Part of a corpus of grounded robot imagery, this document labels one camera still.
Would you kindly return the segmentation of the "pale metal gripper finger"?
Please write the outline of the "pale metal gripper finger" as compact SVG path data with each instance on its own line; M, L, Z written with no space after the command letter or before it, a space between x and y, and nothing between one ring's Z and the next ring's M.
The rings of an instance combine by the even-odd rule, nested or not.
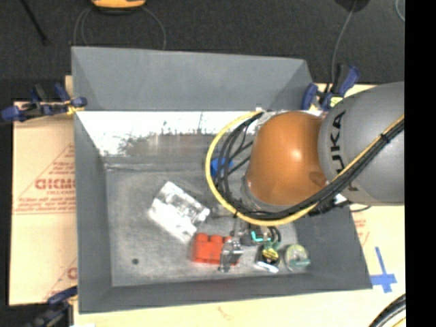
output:
M232 240L231 245L231 265L236 266L239 264L244 250L239 240Z
M227 273L231 267L232 267L232 263L231 263L231 254L232 254L232 250L231 249L225 249L223 248L221 250L221 254L220 254L220 263L219 263L219 267L218 270L220 272L223 273Z

